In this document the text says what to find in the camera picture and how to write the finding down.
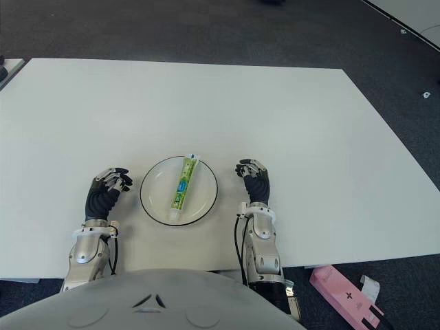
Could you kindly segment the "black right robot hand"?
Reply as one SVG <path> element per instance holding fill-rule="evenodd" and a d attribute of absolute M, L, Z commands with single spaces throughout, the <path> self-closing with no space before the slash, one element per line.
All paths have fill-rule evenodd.
<path fill-rule="evenodd" d="M 270 179 L 268 170 L 255 159 L 241 159 L 235 171 L 243 179 L 251 203 L 269 205 Z"/>

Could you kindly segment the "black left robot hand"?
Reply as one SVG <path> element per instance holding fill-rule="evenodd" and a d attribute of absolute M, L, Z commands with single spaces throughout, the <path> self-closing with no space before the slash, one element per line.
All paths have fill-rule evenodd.
<path fill-rule="evenodd" d="M 85 220 L 107 220 L 122 192 L 130 191 L 133 180 L 125 168 L 108 168 L 92 180 L 85 202 Z"/>

